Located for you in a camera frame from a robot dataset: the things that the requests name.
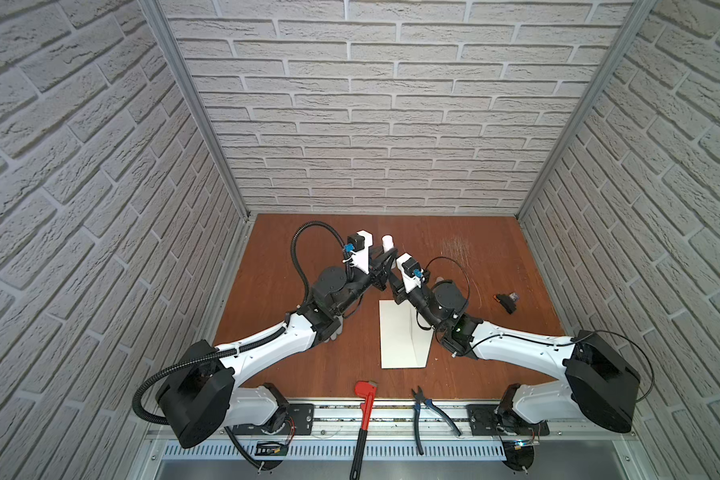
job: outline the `pliers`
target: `pliers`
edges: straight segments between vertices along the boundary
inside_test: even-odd
[[[424,447],[422,447],[422,436],[418,432],[418,419],[422,414],[422,404],[425,404],[427,407],[429,407],[430,410],[440,415],[440,417],[442,417],[445,423],[447,423],[448,426],[451,427],[451,430],[454,431],[454,434],[457,437],[461,436],[461,430],[459,430],[454,421],[451,420],[451,417],[449,417],[448,414],[443,412],[440,408],[437,408],[436,405],[432,403],[431,398],[426,398],[421,387],[418,388],[418,392],[412,389],[411,393],[413,393],[413,399],[416,400],[416,403],[413,405],[413,434],[416,437],[416,449],[418,450],[419,455],[424,454]]]

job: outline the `black mounting plate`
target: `black mounting plate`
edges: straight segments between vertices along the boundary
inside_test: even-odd
[[[544,437],[550,434],[550,428],[547,422],[533,424],[521,421],[521,425],[505,427],[505,430],[499,430],[499,418],[496,416],[495,410],[496,405],[467,405],[467,415],[469,416],[469,427],[472,430],[472,436],[486,437],[515,434],[519,436],[535,435],[537,437]]]
[[[315,405],[312,403],[291,403],[288,405],[288,415],[293,418],[296,425],[296,435],[311,435],[313,414],[315,413]],[[275,435],[287,435],[288,423],[284,423],[280,431]],[[267,435],[258,425],[250,425],[242,423],[232,427],[232,433],[235,435]]]

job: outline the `white cylinder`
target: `white cylinder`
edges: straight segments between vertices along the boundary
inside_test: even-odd
[[[384,235],[382,237],[382,246],[384,247],[384,253],[389,252],[389,249],[394,248],[394,242],[392,242],[392,235]]]

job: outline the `robotic arm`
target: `robotic arm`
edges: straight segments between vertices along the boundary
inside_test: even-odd
[[[295,244],[305,224],[294,236],[292,257],[298,266]],[[365,231],[351,235],[345,245],[330,226],[345,256],[345,267],[325,269],[305,294],[295,312],[278,325],[238,342],[212,348],[201,340],[180,362],[161,370],[136,391],[133,408],[148,422],[170,425],[184,448],[193,447],[219,429],[243,423],[277,432],[286,421],[288,401],[271,384],[255,389],[240,385],[270,365],[335,340],[341,333],[346,311],[374,286],[392,287],[397,303],[409,301],[435,331],[453,356],[474,360],[501,360],[538,370],[555,382],[540,386],[509,386],[496,411],[502,425],[535,424],[548,418],[585,416],[615,432],[631,428],[637,387],[636,371],[596,332],[579,332],[576,339],[552,337],[505,329],[466,313],[468,301],[452,282],[427,286],[429,272],[408,254],[397,256],[392,238],[373,248]],[[398,268],[401,278],[392,272]],[[166,378],[156,393],[165,417],[147,412],[141,403],[147,389]]]

